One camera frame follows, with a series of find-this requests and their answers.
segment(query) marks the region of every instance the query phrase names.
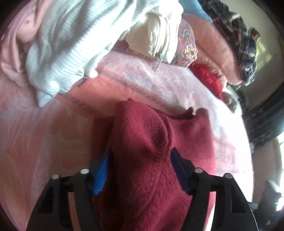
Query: bed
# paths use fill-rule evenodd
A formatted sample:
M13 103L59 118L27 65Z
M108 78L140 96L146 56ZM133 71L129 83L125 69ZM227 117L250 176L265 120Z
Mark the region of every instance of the bed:
M82 79L67 94L37 106L35 89L0 73L0 204L19 231L52 174L69 176L99 158L117 102L129 98L176 115L206 108L214 136L216 173L233 174L252 200L253 167L243 120L217 99L189 68L113 49L98 77Z

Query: silver screw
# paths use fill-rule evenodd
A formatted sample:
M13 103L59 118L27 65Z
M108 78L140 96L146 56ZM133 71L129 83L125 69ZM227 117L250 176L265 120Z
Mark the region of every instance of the silver screw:
M53 174L51 178L53 180L57 180L59 177L60 177L59 174Z
M81 174L87 174L87 173L89 173L89 172L90 172L90 170L87 169L87 168L83 168L83 169L80 171Z
M228 178L228 179L233 178L233 176L232 176L231 173L225 173L225 174L224 174L224 177L226 177L226 178Z
M203 169L202 168L196 168L196 169L194 169L194 171L196 173L203 173Z

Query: folded red cloth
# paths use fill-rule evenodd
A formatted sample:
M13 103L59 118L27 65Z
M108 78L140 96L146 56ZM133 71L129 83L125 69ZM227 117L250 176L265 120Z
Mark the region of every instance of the folded red cloth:
M117 104L113 161L97 210L105 231L178 231L191 197L181 190L170 152L215 173L212 133L205 109L169 118L135 101ZM208 213L214 205L210 198Z
M218 98L223 100L222 86L217 77L203 64L193 62L189 68L193 74Z

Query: black and white plaid fabric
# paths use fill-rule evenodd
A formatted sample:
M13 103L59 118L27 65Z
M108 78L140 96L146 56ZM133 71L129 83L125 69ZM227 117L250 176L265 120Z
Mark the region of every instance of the black and white plaid fabric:
M223 34L236 53L243 84L254 81L256 72L256 42L239 14L218 0L199 0L203 10L213 19L214 25Z

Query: white knit garment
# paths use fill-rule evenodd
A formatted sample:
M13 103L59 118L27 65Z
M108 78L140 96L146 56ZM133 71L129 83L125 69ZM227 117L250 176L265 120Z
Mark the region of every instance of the white knit garment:
M177 50L183 8L179 2L173 2L158 10L159 14L156 11L141 17L126 34L125 40L132 50L149 57L161 54L162 61L171 63Z
M147 12L159 14L177 1L53 0L26 60L39 106L68 92L82 77L96 77L98 62L124 31Z

